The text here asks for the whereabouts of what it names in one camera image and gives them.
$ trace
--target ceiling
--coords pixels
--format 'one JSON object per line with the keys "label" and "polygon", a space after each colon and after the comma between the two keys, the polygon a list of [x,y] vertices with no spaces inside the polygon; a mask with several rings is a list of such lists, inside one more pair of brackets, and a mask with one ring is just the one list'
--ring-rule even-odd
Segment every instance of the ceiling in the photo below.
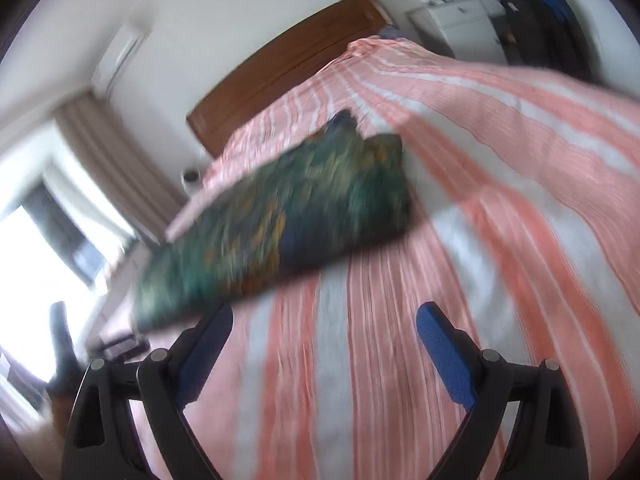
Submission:
{"label": "ceiling", "polygon": [[0,62],[0,153],[85,88],[139,0],[41,0]]}

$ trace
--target beige curtain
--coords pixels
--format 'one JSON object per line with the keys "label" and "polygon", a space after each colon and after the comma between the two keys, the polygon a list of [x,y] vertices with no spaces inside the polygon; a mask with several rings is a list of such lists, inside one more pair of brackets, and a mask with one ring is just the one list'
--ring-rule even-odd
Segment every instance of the beige curtain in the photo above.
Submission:
{"label": "beige curtain", "polygon": [[54,112],[63,137],[114,207],[143,235],[164,240],[184,197],[152,165],[105,102],[91,93]]}

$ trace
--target pink striped bed cover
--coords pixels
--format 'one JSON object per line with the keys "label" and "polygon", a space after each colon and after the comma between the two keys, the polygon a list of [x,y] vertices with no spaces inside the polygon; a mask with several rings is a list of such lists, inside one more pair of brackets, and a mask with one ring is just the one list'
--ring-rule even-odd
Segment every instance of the pink striped bed cover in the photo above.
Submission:
{"label": "pink striped bed cover", "polygon": [[[228,480],[427,478],[465,415],[415,331],[418,307],[436,301],[480,348],[559,361],[590,477],[604,480],[640,430],[640,107],[554,72],[358,40],[236,131],[168,236],[346,107],[364,136],[402,137],[414,223],[234,305],[229,341],[185,410],[214,466]],[[170,478],[136,416],[154,471]]]}

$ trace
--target metal screw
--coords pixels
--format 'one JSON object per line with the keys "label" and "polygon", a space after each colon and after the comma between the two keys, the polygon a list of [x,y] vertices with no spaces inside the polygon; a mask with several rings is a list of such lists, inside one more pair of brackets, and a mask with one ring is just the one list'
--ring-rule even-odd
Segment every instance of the metal screw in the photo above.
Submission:
{"label": "metal screw", "polygon": [[91,363],[91,370],[99,370],[104,366],[104,359],[95,359]]}
{"label": "metal screw", "polygon": [[151,360],[159,363],[160,361],[164,361],[169,352],[165,348],[156,348],[153,352],[151,352]]}
{"label": "metal screw", "polygon": [[549,370],[558,370],[560,368],[558,361],[555,359],[545,359],[545,366],[549,368]]}
{"label": "metal screw", "polygon": [[498,354],[498,352],[492,350],[491,348],[482,350],[482,357],[490,363],[495,363],[496,361],[500,360],[500,354]]}

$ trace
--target blue gripper pad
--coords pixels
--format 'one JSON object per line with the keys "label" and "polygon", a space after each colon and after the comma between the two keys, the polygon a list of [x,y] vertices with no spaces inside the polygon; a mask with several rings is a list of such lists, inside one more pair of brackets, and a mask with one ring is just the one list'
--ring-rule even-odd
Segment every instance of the blue gripper pad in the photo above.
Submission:
{"label": "blue gripper pad", "polygon": [[207,382],[226,340],[231,334],[234,315],[229,305],[225,305],[211,320],[202,336],[191,349],[178,372],[174,401],[179,410],[190,402],[195,402]]}
{"label": "blue gripper pad", "polygon": [[418,309],[415,319],[418,336],[429,353],[451,400],[461,404],[470,412],[476,403],[471,371],[466,367],[447,331],[441,327],[431,312],[433,307],[438,308],[433,301],[430,301]]}

